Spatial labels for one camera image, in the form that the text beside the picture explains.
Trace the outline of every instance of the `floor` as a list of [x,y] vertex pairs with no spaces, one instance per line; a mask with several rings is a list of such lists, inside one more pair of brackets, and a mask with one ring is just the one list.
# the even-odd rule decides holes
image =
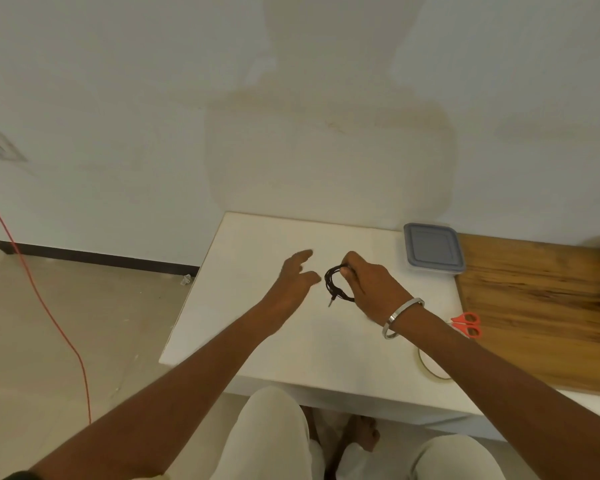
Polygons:
[[[85,361],[95,417],[165,373],[157,360],[188,286],[179,276],[28,258],[48,306]],[[169,473],[206,480],[246,398],[223,394]],[[317,414],[332,444],[342,416]],[[27,468],[86,425],[79,366],[36,301],[16,257],[0,252],[0,478]],[[370,479],[403,479],[440,433],[381,421]],[[481,440],[508,479],[537,478],[506,443]]]

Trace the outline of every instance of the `scissors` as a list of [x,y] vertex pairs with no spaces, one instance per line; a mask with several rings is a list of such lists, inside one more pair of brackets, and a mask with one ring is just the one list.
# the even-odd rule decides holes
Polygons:
[[449,325],[460,330],[470,339],[479,339],[482,336],[480,317],[475,313],[466,312],[456,318],[451,318]]

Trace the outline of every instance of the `white pants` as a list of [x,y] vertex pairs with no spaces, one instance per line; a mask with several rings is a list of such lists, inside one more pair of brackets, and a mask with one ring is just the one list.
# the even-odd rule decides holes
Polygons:
[[[362,480],[371,453],[350,444],[337,480]],[[309,439],[300,406],[275,387],[251,396],[238,416],[211,480],[323,480],[320,444]],[[469,436],[426,442],[405,476],[411,480],[504,480],[496,460]]]

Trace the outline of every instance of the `metal bangle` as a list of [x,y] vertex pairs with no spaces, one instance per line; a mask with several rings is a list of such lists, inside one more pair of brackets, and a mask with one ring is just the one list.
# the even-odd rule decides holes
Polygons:
[[394,339],[396,338],[396,336],[398,335],[398,332],[394,331],[391,335],[389,335],[387,332],[389,331],[389,327],[391,327],[391,325],[393,324],[394,320],[396,318],[398,318],[398,315],[400,315],[403,311],[405,311],[408,307],[415,305],[416,303],[421,304],[422,306],[424,306],[424,301],[421,298],[411,298],[410,300],[407,301],[407,303],[405,303],[403,306],[401,306],[400,308],[398,308],[396,311],[394,311],[392,313],[392,315],[389,317],[389,320],[386,321],[386,323],[384,324],[384,327],[382,327],[382,336],[385,339]]

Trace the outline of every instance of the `red cable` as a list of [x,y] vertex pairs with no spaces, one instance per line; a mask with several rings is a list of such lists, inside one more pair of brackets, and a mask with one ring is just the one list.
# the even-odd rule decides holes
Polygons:
[[1,215],[0,215],[0,224],[2,224],[2,228],[4,229],[4,231],[9,236],[9,240],[11,241],[11,245],[12,245],[13,249],[16,251],[16,254],[18,255],[18,258],[20,258],[20,262],[22,263],[22,266],[23,266],[23,268],[24,268],[24,270],[25,270],[25,272],[27,274],[27,277],[29,278],[29,282],[31,283],[31,287],[33,288],[33,291],[36,293],[36,296],[38,297],[38,300],[40,300],[40,304],[42,305],[42,307],[47,312],[47,315],[49,316],[49,318],[51,318],[51,322],[54,323],[54,325],[56,326],[56,329],[60,332],[60,335],[62,335],[62,338],[64,339],[64,341],[67,343],[67,345],[69,345],[69,347],[71,347],[71,350],[73,351],[73,353],[75,354],[75,356],[78,357],[78,362],[80,362],[80,368],[82,370],[82,378],[84,379],[84,391],[85,391],[85,393],[87,395],[87,413],[88,413],[88,416],[89,416],[89,424],[91,424],[91,399],[89,398],[89,384],[87,383],[87,371],[84,368],[84,363],[82,362],[82,357],[80,357],[80,354],[78,353],[78,350],[76,350],[76,348],[73,346],[73,344],[71,343],[71,340],[69,340],[69,338],[64,334],[64,331],[62,330],[62,328],[60,327],[60,325],[58,325],[58,322],[56,322],[56,319],[51,314],[51,311],[49,311],[49,308],[48,308],[47,304],[45,303],[45,301],[40,296],[40,292],[38,291],[38,287],[36,286],[35,281],[33,281],[33,275],[31,274],[31,270],[29,269],[29,266],[27,265],[27,262],[25,261],[24,256],[22,255],[22,253],[18,249],[18,245],[16,244],[16,241],[13,239],[13,236],[9,232],[9,229],[7,228],[7,224],[5,224],[4,220],[2,220]]

